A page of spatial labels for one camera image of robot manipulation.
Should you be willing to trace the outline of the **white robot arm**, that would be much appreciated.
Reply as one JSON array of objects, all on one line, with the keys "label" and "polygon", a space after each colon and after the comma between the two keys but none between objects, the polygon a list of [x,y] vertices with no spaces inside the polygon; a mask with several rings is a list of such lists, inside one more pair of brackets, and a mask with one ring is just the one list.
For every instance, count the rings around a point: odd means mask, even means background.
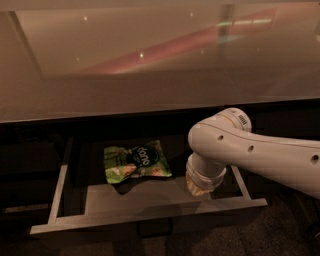
[{"label": "white robot arm", "polygon": [[195,196],[214,191],[231,166],[320,198],[319,141],[254,134],[248,115],[228,108],[197,122],[188,143],[186,182]]}]

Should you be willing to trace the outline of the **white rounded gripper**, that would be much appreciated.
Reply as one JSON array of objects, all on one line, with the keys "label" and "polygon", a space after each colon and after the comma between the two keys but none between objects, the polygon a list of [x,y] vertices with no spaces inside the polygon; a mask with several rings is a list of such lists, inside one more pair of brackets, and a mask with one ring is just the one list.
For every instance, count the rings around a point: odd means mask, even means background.
[{"label": "white rounded gripper", "polygon": [[189,158],[186,164],[186,184],[193,196],[213,192],[223,181],[226,167],[203,158]]}]

